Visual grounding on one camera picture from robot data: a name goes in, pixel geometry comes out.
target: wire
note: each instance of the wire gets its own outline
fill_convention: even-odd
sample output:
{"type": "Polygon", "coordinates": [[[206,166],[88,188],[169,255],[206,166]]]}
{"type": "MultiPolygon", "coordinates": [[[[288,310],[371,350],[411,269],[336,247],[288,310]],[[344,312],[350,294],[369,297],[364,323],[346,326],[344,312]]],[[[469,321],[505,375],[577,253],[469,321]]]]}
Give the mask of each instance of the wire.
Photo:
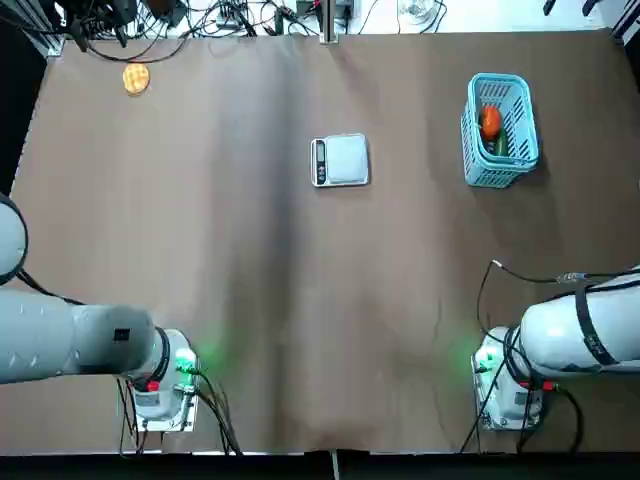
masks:
{"type": "Polygon", "coordinates": [[[132,62],[133,60],[136,60],[138,58],[140,58],[141,56],[143,56],[145,53],[147,53],[149,50],[151,50],[153,48],[153,46],[156,44],[156,42],[158,41],[158,39],[160,38],[160,34],[162,33],[162,29],[160,29],[158,31],[158,34],[156,35],[156,38],[154,38],[151,43],[149,45],[147,45],[147,47],[142,50],[140,53],[136,53],[135,55],[131,55],[130,57],[112,57],[111,55],[107,55],[106,53],[101,53],[98,50],[96,50],[96,48],[91,45],[88,41],[87,41],[87,48],[89,50],[91,50],[93,53],[95,53],[96,55],[98,55],[101,58],[104,58],[105,60],[111,60],[113,62],[132,62]]]}
{"type": "Polygon", "coordinates": [[[576,415],[576,430],[573,437],[573,442],[571,443],[571,447],[569,448],[569,453],[574,454],[578,451],[580,445],[582,445],[582,440],[584,438],[584,415],[582,414],[582,408],[580,408],[578,401],[568,390],[556,386],[555,392],[565,396],[567,400],[569,400],[576,415]]]}
{"type": "Polygon", "coordinates": [[[524,415],[522,416],[522,426],[520,427],[520,438],[518,439],[518,443],[516,444],[516,453],[522,453],[522,448],[525,443],[528,441],[528,437],[525,438],[525,429],[527,428],[527,421],[529,420],[529,412],[531,410],[531,400],[533,392],[533,387],[531,385],[531,381],[529,381],[529,385],[527,386],[527,400],[524,404],[524,415]]]}
{"type": "MultiPolygon", "coordinates": [[[[496,342],[499,342],[501,344],[505,344],[505,340],[498,338],[494,335],[492,335],[489,330],[487,330],[487,328],[483,325],[482,320],[480,320],[480,305],[482,304],[482,294],[484,292],[484,288],[485,285],[487,284],[487,280],[489,279],[489,274],[491,273],[491,269],[492,267],[496,265],[496,261],[492,260],[491,262],[489,262],[489,264],[487,265],[487,269],[484,272],[484,276],[482,277],[482,282],[480,282],[480,288],[478,289],[478,296],[476,297],[476,322],[478,324],[478,327],[480,328],[480,331],[486,335],[487,337],[489,337],[492,340],[495,340],[496,342]]],[[[513,351],[515,351],[518,355],[520,355],[525,362],[527,363],[528,367],[531,367],[531,364],[529,363],[529,361],[527,360],[527,357],[524,355],[524,353],[522,353],[522,351],[514,346],[511,347],[511,349],[513,351]]]]}
{"type": "Polygon", "coordinates": [[[228,425],[226,424],[222,413],[220,412],[219,407],[212,402],[200,389],[196,389],[196,395],[198,395],[198,397],[205,403],[205,405],[207,405],[207,407],[209,407],[209,409],[213,412],[214,416],[216,417],[216,420],[218,421],[218,426],[221,430],[221,435],[222,435],[222,442],[224,445],[224,441],[226,440],[229,444],[229,446],[231,447],[231,449],[235,452],[236,455],[242,455],[242,450],[240,449],[240,446],[238,445],[237,440],[235,439],[235,436],[231,434],[230,429],[228,427],[228,425]]]}
{"type": "Polygon", "coordinates": [[[433,31],[433,33],[437,33],[438,29],[440,28],[440,24],[442,23],[442,19],[447,15],[447,12],[449,11],[447,6],[444,4],[444,1],[436,0],[436,3],[438,4],[438,10],[436,11],[436,15],[435,17],[433,17],[433,19],[431,19],[431,22],[429,23],[429,25],[427,25],[422,30],[420,30],[421,34],[426,33],[427,30],[433,27],[433,25],[436,23],[436,20],[438,20],[438,17],[440,17],[440,11],[444,8],[444,13],[442,14],[442,17],[440,17],[440,20],[438,21],[436,28],[433,31]]]}
{"type": "Polygon", "coordinates": [[[379,1],[380,0],[374,0],[373,4],[371,4],[371,7],[369,7],[369,12],[367,13],[366,18],[364,19],[364,23],[360,27],[360,31],[358,31],[358,35],[360,35],[362,33],[362,31],[364,30],[365,25],[369,21],[369,15],[371,15],[371,12],[373,11],[373,8],[378,4],[379,1]]]}
{"type": "Polygon", "coordinates": [[[471,430],[469,430],[469,433],[467,434],[467,437],[465,438],[464,442],[462,443],[462,446],[460,447],[460,450],[458,451],[458,453],[464,453],[464,451],[467,448],[467,445],[469,444],[469,441],[471,440],[471,437],[473,436],[473,432],[478,428],[478,423],[480,422],[480,419],[482,418],[482,414],[484,413],[485,408],[487,408],[487,403],[489,402],[489,399],[491,398],[491,392],[493,392],[493,389],[495,388],[496,383],[498,383],[498,377],[500,376],[500,372],[502,371],[502,369],[504,368],[506,363],[507,363],[507,358],[505,356],[505,358],[500,363],[500,366],[498,366],[498,369],[496,370],[495,376],[493,377],[493,380],[491,381],[491,384],[489,385],[489,390],[485,394],[484,401],[482,402],[482,405],[480,406],[480,409],[478,410],[478,414],[476,415],[476,419],[473,422],[473,425],[471,426],[471,430]]]}
{"type": "Polygon", "coordinates": [[[55,293],[51,293],[48,290],[45,290],[38,282],[36,282],[34,280],[34,278],[29,275],[27,273],[26,270],[22,269],[18,272],[18,274],[16,275],[16,277],[21,280],[24,284],[26,284],[27,286],[31,287],[33,290],[37,291],[38,293],[41,293],[43,295],[47,295],[48,297],[57,297],[60,298],[62,300],[64,300],[67,303],[70,303],[72,305],[84,305],[84,303],[79,302],[77,300],[74,300],[72,298],[67,298],[67,297],[62,297],[60,295],[57,295],[55,293]]]}

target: black strap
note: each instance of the black strap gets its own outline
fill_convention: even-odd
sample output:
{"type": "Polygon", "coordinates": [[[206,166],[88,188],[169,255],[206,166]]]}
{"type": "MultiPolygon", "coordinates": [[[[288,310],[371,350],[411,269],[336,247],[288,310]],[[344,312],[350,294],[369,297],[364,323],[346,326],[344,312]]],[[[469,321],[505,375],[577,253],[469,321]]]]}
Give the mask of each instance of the black strap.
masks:
{"type": "Polygon", "coordinates": [[[576,313],[578,314],[578,322],[580,323],[582,335],[584,335],[584,344],[589,352],[591,352],[591,355],[593,355],[593,358],[595,358],[600,365],[614,365],[618,363],[609,354],[596,333],[591,315],[589,315],[587,291],[584,288],[576,290],[576,313]]]}

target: digital kitchen scale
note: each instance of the digital kitchen scale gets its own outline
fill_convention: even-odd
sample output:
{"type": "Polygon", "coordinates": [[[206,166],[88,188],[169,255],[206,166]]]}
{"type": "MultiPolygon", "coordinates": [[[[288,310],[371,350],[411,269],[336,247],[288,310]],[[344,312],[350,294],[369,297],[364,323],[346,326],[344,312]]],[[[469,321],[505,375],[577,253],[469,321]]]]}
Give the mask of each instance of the digital kitchen scale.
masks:
{"type": "Polygon", "coordinates": [[[369,157],[364,135],[330,135],[311,140],[311,183],[318,188],[369,183],[369,157]]]}

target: white floor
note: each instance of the white floor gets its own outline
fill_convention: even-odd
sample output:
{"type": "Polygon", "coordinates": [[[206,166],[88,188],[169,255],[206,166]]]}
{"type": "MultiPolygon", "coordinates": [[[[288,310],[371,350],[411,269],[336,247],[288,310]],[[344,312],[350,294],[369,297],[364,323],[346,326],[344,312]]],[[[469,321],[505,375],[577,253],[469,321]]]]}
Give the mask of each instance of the white floor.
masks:
{"type": "MultiPolygon", "coordinates": [[[[295,0],[283,0],[285,4],[295,10],[295,0]]],[[[355,0],[354,18],[349,27],[350,33],[360,31],[367,13],[376,0],[355,0]]],[[[205,9],[211,0],[191,0],[191,7],[205,9]]],[[[591,30],[604,26],[599,7],[596,6],[588,17],[582,16],[584,0],[558,0],[551,14],[547,17],[542,13],[544,0],[444,0],[447,14],[442,19],[439,32],[516,32],[516,31],[554,31],[554,30],[591,30]]],[[[377,0],[367,21],[363,34],[396,34],[398,0],[377,0]]],[[[253,23],[259,21],[261,5],[256,1],[250,5],[253,12],[253,23]]],[[[265,7],[263,19],[272,16],[273,8],[265,7]]],[[[202,13],[192,14],[192,24],[197,22],[202,13]]],[[[411,25],[400,17],[401,33],[415,33],[426,25],[411,25]]],[[[305,24],[318,31],[315,19],[309,19],[305,24]]],[[[180,35],[188,29],[186,21],[169,32],[169,36],[180,35]]],[[[258,34],[264,34],[260,27],[258,34]]]]}

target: tomato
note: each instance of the tomato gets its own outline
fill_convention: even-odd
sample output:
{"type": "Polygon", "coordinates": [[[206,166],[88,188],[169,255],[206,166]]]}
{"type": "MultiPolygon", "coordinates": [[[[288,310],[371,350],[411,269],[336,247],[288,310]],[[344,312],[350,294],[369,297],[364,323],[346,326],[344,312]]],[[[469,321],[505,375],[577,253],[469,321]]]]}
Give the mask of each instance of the tomato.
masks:
{"type": "Polygon", "coordinates": [[[487,105],[482,109],[482,134],[487,140],[495,138],[500,131],[500,110],[487,105]]]}

